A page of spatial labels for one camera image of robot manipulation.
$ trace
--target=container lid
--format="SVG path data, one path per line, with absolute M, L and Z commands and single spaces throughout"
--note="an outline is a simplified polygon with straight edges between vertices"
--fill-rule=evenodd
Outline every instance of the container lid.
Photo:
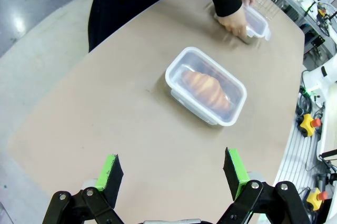
M 244 6 L 245 17 L 247 20 L 247 36 L 270 39 L 271 32 L 267 20 L 254 8 Z
M 178 55 L 165 79 L 172 95 L 209 124 L 234 124 L 247 97 L 238 79 L 196 47 Z

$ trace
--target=green tape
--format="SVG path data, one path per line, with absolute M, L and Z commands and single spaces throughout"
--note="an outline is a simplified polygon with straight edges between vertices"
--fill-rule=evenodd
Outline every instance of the green tape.
M 105 188 L 111 169 L 112 169 L 112 166 L 114 164 L 114 161 L 116 160 L 116 157 L 117 155 L 114 155 L 114 154 L 110 154 L 107 156 L 104 167 L 96 182 L 95 187 L 97 188 L 98 191 L 103 191 L 103 189 Z
M 240 195 L 243 187 L 250 181 L 250 178 L 248 176 L 246 168 L 243 165 L 243 162 L 241 160 L 241 157 L 239 156 L 237 149 L 229 149 L 229 153 L 230 153 L 233 165 L 234 165 L 237 179 L 239 181 L 239 186 L 237 188 L 237 192 L 235 196 L 235 198 L 237 198 Z

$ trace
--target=white plastic lid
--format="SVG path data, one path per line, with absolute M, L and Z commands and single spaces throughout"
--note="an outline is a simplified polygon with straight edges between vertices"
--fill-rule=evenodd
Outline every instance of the white plastic lid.
M 250 6 L 244 7 L 247 26 L 247 36 L 270 39 L 271 32 L 267 20 L 254 8 Z
M 220 97 L 228 101 L 226 108 L 223 109 L 223 106 L 220 109 L 210 107 L 207 105 L 207 101 L 201 100 L 196 95 L 197 92 L 192 91 L 186 85 L 183 77 L 187 72 L 202 73 L 206 77 L 211 77 L 218 81 L 223 94 Z M 244 85 L 196 47 L 187 47 L 178 55 L 167 68 L 165 79 L 172 89 L 171 94 L 174 98 L 195 115 L 212 125 L 233 125 L 239 117 L 247 98 L 247 91 Z M 211 98 L 214 98 L 213 94 L 215 93 L 207 92 L 207 96 Z

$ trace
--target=table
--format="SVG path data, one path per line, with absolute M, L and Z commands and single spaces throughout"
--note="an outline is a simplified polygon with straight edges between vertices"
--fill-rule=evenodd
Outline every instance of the table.
M 93 50 L 54 86 L 10 141 L 10 152 L 47 193 L 77 193 L 118 153 L 124 178 L 116 212 L 125 223 L 202 218 L 232 202 L 225 147 L 272 184 L 300 84 L 304 35 L 283 13 L 270 41 L 246 45 L 208 11 L 209 0 L 162 0 Z M 164 72 L 196 46 L 247 88 L 230 127 L 208 126 L 169 94 Z

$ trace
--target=black device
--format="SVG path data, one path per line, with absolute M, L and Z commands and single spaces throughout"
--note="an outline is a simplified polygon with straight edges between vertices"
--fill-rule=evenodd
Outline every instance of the black device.
M 304 205 L 293 183 L 284 181 L 272 187 L 266 182 L 250 180 L 240 187 L 238 195 L 237 190 L 242 184 L 238 180 L 238 176 L 235 175 L 235 164 L 228 149 L 225 152 L 224 171 L 234 202 L 227 208 L 217 224 L 244 224 L 247 220 L 249 221 L 253 213 L 265 213 L 272 224 L 310 224 Z M 106 186 L 106 188 L 118 191 L 120 185 L 116 181 L 120 181 L 121 178 L 113 179 L 116 174 L 117 172 L 110 172 L 107 182 L 114 184 Z M 96 187 L 88 187 L 73 196 L 67 191 L 56 192 L 51 199 L 43 224 L 83 224 L 85 220 L 91 219 L 95 219 L 98 224 L 123 224 L 123 221 L 108 203 L 109 201 L 114 203 L 116 199 L 107 199 L 105 192 L 105 190 L 99 191 Z M 210 224 L 200 219 L 182 220 L 179 223 Z

